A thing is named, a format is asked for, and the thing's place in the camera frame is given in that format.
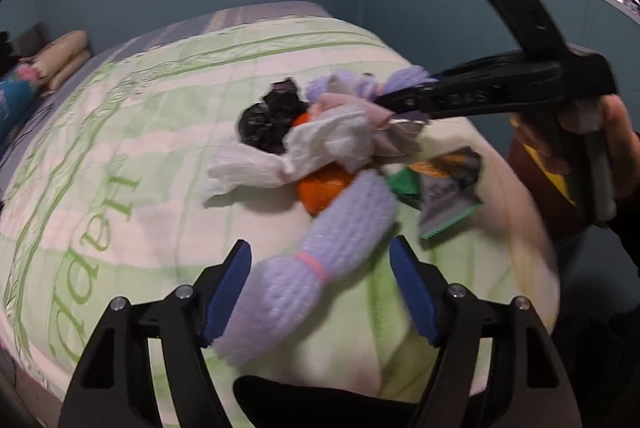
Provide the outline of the person's right hand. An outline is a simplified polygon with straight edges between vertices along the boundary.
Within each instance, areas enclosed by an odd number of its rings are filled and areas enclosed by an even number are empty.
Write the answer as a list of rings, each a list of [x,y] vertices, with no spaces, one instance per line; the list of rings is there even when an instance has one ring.
[[[508,164],[526,186],[538,208],[542,221],[553,234],[580,232],[593,224],[607,226],[623,235],[639,214],[639,136],[632,128],[629,114],[619,96],[604,96],[598,103],[600,131],[608,144],[608,180],[612,183],[615,216],[608,221],[597,219],[586,202],[594,188],[591,177],[592,157],[585,149],[584,137],[578,133],[582,113],[571,107],[559,114],[559,127],[546,130],[544,136],[553,143],[555,157],[566,162],[567,179],[576,205],[571,205],[544,177],[520,142],[511,143]],[[545,122],[548,114],[524,115],[533,124]]]

